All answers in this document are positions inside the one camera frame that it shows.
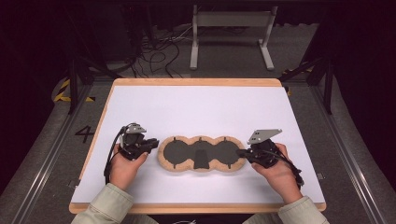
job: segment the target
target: gray sleeve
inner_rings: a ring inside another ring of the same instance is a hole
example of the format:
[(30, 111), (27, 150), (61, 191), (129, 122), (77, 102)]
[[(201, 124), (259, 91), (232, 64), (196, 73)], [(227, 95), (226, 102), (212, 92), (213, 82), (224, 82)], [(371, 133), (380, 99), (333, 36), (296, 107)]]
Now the gray sleeve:
[(103, 187), (87, 210), (76, 215), (72, 224), (121, 223), (133, 204), (133, 197), (112, 184)]
[(307, 196), (281, 207), (278, 214), (284, 224), (329, 223), (326, 217), (319, 212), (312, 200)]

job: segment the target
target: hand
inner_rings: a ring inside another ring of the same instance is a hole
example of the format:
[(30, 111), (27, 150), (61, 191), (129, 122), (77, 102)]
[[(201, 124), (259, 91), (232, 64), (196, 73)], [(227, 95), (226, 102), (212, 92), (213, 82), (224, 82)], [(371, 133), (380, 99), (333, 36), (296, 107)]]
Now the hand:
[[(279, 143), (276, 143), (276, 146), (289, 160), (286, 146)], [(274, 166), (268, 169), (265, 169), (255, 162), (253, 162), (251, 166), (257, 173), (263, 175), (267, 179), (270, 186), (283, 198), (285, 203), (294, 203), (303, 198), (303, 195), (297, 187), (293, 172), (284, 161), (278, 161)]]
[(137, 170), (145, 162), (148, 153), (145, 152), (136, 160), (129, 161), (118, 153), (120, 144), (116, 144), (113, 150), (115, 156), (111, 161), (110, 183), (125, 191), (134, 181)]

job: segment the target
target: white paper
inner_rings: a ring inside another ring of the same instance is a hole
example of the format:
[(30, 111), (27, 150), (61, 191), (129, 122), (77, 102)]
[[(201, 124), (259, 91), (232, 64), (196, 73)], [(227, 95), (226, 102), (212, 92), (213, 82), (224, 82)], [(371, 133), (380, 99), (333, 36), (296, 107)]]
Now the white paper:
[[(160, 143), (174, 135), (227, 135), (246, 148), (253, 131), (281, 129), (271, 139), (285, 144), (290, 159), (302, 170), (302, 194), (314, 203), (325, 202), (284, 88), (117, 86), (72, 203), (91, 202), (105, 185), (103, 171), (112, 142), (120, 128), (131, 122), (147, 129), (146, 139), (157, 138)], [(128, 192), (134, 204), (283, 203), (248, 162), (233, 173), (173, 173), (161, 167), (157, 149), (149, 154)]]

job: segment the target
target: person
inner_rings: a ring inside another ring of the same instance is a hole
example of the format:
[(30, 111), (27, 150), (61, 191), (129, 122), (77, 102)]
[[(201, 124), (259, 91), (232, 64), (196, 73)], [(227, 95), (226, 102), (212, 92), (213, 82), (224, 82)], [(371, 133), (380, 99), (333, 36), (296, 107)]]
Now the person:
[[(134, 182), (138, 169), (145, 162), (148, 153), (143, 153), (134, 161), (128, 161), (118, 152), (120, 145), (115, 145), (115, 156), (111, 162), (110, 182), (93, 199), (87, 210), (75, 216), (72, 224), (78, 223), (121, 223), (133, 206), (133, 197), (126, 190)], [(289, 159), (286, 146), (276, 143), (279, 150)], [(284, 161), (265, 169), (257, 163), (252, 168), (264, 176), (269, 185), (282, 197), (285, 205), (276, 215), (256, 214), (244, 224), (255, 223), (329, 223), (316, 208), (312, 200), (303, 196), (297, 187), (295, 176)], [(157, 223), (148, 216), (140, 216), (135, 223)]]

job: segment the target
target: left hand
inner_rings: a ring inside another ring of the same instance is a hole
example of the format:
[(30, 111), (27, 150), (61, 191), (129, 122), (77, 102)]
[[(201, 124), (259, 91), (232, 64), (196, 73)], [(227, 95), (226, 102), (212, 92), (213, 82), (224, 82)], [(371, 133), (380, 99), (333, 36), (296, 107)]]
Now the left hand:
[[(114, 153), (120, 150), (120, 144), (116, 144), (113, 148)], [(114, 156), (111, 162), (110, 183), (126, 191), (128, 187), (134, 182), (137, 175), (137, 170), (146, 161), (148, 153), (145, 152), (134, 161), (129, 161), (120, 153)]]

